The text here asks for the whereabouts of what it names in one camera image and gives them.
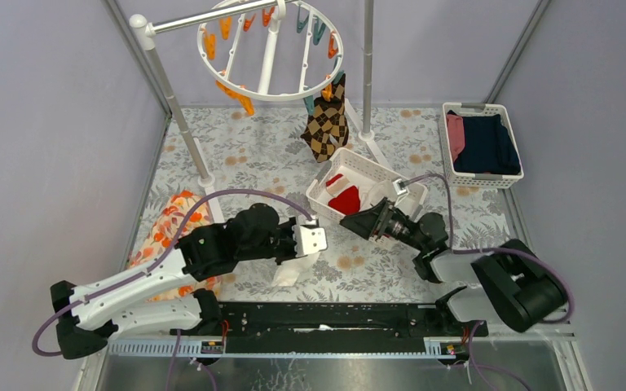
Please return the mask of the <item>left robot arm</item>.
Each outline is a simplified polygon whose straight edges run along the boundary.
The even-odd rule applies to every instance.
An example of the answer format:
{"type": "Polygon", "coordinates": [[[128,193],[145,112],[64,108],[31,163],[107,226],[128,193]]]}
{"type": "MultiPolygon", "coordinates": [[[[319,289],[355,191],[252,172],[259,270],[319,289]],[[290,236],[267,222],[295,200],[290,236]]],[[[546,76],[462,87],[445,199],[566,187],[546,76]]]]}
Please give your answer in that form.
{"type": "Polygon", "coordinates": [[[215,332],[220,312],[214,293],[198,288],[166,304],[151,299],[172,288],[231,273],[242,261],[281,265],[327,248],[317,218],[281,221],[267,204],[253,204],[225,222],[198,226],[161,250],[155,261],[87,285],[61,280],[50,287],[58,355],[76,359],[100,351],[121,335],[166,330],[215,332]]]}

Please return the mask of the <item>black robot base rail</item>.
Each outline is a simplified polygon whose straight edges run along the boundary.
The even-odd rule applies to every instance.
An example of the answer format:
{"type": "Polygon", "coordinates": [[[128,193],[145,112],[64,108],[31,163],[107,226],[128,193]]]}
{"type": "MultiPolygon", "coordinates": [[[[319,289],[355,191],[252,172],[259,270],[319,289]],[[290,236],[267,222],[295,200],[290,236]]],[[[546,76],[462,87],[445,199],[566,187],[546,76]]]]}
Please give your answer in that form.
{"type": "Polygon", "coordinates": [[[430,338],[461,345],[488,330],[434,304],[228,301],[180,333],[214,336],[229,354],[419,354],[430,338]]]}

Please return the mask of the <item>teal front clip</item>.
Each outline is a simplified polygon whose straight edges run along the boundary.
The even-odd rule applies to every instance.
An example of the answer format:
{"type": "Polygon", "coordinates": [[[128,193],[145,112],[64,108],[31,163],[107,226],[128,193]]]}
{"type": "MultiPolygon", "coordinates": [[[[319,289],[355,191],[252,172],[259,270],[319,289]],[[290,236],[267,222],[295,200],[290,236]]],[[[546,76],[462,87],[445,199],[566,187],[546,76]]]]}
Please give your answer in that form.
{"type": "Polygon", "coordinates": [[[303,99],[306,112],[308,116],[315,115],[315,98],[313,95],[308,95],[303,99]]]}

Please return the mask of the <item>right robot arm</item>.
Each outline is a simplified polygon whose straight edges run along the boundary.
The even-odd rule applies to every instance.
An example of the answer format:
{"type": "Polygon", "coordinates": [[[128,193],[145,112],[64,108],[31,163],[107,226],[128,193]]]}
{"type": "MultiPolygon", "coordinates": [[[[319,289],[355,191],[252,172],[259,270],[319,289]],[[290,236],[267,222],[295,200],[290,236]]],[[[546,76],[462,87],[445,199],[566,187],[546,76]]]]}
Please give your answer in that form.
{"type": "Polygon", "coordinates": [[[519,239],[499,247],[456,250],[448,245],[443,216],[425,213],[418,220],[382,199],[370,209],[345,216],[341,226],[367,240],[395,239],[414,248],[412,263],[421,279],[430,283],[462,283],[441,297],[435,325],[448,336],[467,322],[501,321],[515,332],[525,332],[572,301],[565,284],[519,239]]]}

